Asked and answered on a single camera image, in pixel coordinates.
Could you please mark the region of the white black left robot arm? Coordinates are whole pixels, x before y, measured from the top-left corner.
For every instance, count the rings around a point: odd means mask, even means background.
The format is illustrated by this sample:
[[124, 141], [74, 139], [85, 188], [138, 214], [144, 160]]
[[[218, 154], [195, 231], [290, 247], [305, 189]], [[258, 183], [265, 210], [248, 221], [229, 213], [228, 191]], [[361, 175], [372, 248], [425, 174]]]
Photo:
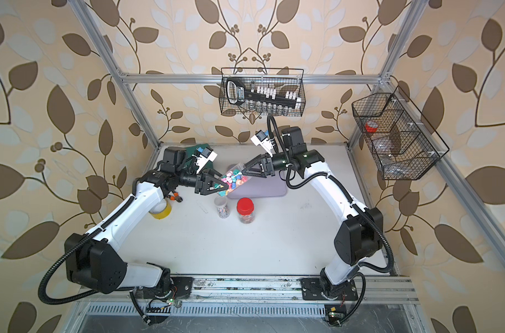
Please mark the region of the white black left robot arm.
[[[167, 207], [166, 196], [177, 187], [191, 187], [200, 195], [216, 194], [227, 190], [221, 173], [208, 169], [188, 174], [174, 169], [171, 172], [152, 169], [133, 183], [132, 193], [101, 223], [85, 234], [72, 234], [65, 242], [62, 255], [45, 273], [37, 295], [46, 305], [63, 305], [94, 294], [111, 294], [114, 291], [129, 292], [135, 302], [135, 292], [147, 289], [151, 298], [167, 301], [176, 295], [177, 289], [168, 268], [153, 264], [129, 264], [118, 251], [127, 236], [138, 223], [156, 208]], [[66, 267], [67, 279], [86, 287], [87, 291], [65, 298], [52, 298], [47, 286], [54, 273]]]

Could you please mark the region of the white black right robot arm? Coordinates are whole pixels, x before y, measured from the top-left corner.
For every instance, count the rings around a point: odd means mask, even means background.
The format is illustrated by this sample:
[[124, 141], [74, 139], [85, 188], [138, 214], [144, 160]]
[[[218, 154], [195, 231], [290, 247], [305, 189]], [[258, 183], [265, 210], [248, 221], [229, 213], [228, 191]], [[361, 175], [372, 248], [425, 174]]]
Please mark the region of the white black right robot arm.
[[367, 283], [361, 269], [382, 274], [394, 269], [393, 251], [384, 234], [384, 216], [378, 208], [368, 208], [347, 190], [324, 157], [307, 148], [297, 126], [281, 130], [274, 116], [269, 115], [267, 130], [258, 131], [251, 140], [266, 152], [245, 164], [244, 175], [267, 178], [280, 173], [290, 190], [311, 185], [338, 220], [339, 229], [334, 237], [336, 256], [320, 272], [320, 295], [336, 301], [355, 278], [362, 282], [357, 301], [348, 312], [329, 312], [326, 316], [330, 326], [341, 327], [354, 315], [365, 296]]

